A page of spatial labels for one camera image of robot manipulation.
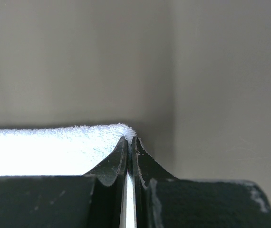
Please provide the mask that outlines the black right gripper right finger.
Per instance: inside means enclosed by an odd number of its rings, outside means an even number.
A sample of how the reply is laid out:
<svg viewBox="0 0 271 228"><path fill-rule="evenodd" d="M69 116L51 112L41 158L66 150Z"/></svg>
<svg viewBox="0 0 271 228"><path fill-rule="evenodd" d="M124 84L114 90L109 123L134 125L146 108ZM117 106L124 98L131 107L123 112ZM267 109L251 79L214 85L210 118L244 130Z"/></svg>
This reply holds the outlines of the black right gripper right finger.
<svg viewBox="0 0 271 228"><path fill-rule="evenodd" d="M271 228L271 205L247 180L182 180L165 170L139 137L131 145L138 228Z"/></svg>

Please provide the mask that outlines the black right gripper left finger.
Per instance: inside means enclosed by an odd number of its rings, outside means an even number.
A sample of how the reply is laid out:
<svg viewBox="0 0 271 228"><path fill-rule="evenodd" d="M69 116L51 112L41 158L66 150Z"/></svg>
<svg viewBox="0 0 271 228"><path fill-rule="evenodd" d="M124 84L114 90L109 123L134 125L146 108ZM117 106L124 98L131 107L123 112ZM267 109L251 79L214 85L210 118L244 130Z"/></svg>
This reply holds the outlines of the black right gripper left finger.
<svg viewBox="0 0 271 228"><path fill-rule="evenodd" d="M128 142L84 175L0 177L0 228L123 228Z"/></svg>

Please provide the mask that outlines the light blue towel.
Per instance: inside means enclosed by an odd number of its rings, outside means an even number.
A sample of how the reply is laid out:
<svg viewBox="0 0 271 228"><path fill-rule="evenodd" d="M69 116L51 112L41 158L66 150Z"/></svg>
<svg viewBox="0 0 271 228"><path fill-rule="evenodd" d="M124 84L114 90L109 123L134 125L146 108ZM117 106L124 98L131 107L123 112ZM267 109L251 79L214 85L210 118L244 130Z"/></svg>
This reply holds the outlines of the light blue towel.
<svg viewBox="0 0 271 228"><path fill-rule="evenodd" d="M84 175L116 147L128 142L128 160L135 131L124 124L55 129L0 130L0 177ZM126 225L134 228L133 184L127 167Z"/></svg>

